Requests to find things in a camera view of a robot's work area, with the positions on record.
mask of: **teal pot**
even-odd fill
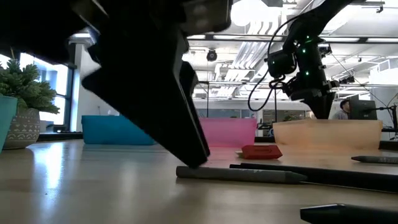
[[[0,152],[7,137],[12,118],[17,112],[17,98],[0,96]]]
[[[37,109],[17,110],[13,117],[3,149],[23,149],[36,143],[40,134],[40,115]]]

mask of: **blue plastic bin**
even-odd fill
[[[0,152],[6,141],[12,118],[17,113],[17,98],[0,96]]]
[[[148,146],[156,142],[123,116],[82,116],[85,144]]]

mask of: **beige plastic bin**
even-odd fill
[[[300,120],[274,124],[278,145],[378,149],[381,121]]]

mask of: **wooden table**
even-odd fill
[[[235,150],[212,149],[206,166],[241,162]],[[283,152],[280,163],[286,165],[398,173],[394,166],[360,165],[348,158],[359,152]],[[301,207],[326,203],[398,210],[398,195],[388,193],[320,185],[176,180],[175,166],[180,164],[160,146],[84,146],[82,141],[65,141],[3,151],[0,223],[286,224],[304,223]]]

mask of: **red eraser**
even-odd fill
[[[283,156],[278,146],[244,146],[244,159],[278,159]]]

